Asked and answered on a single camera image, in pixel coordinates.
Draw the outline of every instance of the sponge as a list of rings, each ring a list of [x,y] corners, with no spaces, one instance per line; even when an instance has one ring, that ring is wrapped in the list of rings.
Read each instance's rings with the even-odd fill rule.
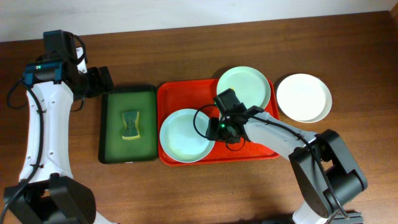
[[[139,139],[140,138],[138,131],[139,112],[138,111],[123,112],[122,119],[124,127],[126,128],[122,134],[122,138],[124,140]]]

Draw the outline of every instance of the yellow sponge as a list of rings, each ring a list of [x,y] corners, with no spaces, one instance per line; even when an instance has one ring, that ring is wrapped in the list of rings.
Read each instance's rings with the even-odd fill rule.
[[[139,120],[139,112],[138,111],[127,111],[122,113],[122,119],[124,123],[124,133],[122,134],[122,138],[124,140],[133,140],[139,139],[139,130],[138,130],[138,120]]]

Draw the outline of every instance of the red tray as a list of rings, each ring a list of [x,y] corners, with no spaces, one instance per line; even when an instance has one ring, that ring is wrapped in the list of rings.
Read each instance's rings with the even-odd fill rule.
[[[274,86],[268,80],[271,86],[271,100],[266,107],[266,111],[274,118],[279,119],[278,107],[275,99]],[[173,112],[191,108],[199,109],[203,105],[214,104],[213,98],[216,96],[216,87],[218,79],[190,80],[179,82],[164,83],[157,90],[157,129],[163,121]],[[218,117],[220,112],[216,107],[208,107],[203,112],[209,117]],[[159,157],[170,166],[189,166],[195,164],[211,164],[217,162],[250,161],[259,159],[273,159],[278,154],[269,148],[253,143],[246,142],[239,151],[230,151],[225,143],[216,142],[211,152],[202,160],[192,163],[177,162],[170,158],[162,149],[159,141]],[[239,149],[242,144],[229,145],[231,149]]]

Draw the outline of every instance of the wooden table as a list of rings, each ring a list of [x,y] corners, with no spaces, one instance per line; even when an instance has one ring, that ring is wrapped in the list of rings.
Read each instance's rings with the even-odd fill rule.
[[[331,113],[313,124],[284,115],[281,120],[309,131],[338,131],[369,182],[345,208],[363,212],[366,223],[396,223],[398,35],[388,12],[82,39],[89,66],[107,65],[116,85],[219,77],[238,65],[254,67],[273,82],[290,73],[320,77],[333,96]],[[0,44],[0,189],[17,184],[29,120],[28,109],[6,107],[7,91],[43,52],[42,40]],[[24,98],[20,89],[13,100]],[[101,164],[100,109],[98,97],[70,115],[69,155],[74,179],[94,192],[98,211],[110,220],[230,223],[293,213],[303,202],[283,158],[186,167],[159,159]],[[6,223],[17,222],[8,212]]]

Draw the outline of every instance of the green tray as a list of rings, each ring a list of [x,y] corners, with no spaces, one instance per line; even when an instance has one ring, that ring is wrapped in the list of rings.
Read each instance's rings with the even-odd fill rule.
[[[122,112],[139,112],[140,138],[122,139]],[[118,88],[102,97],[98,159],[103,164],[149,161],[157,157],[156,87]]]

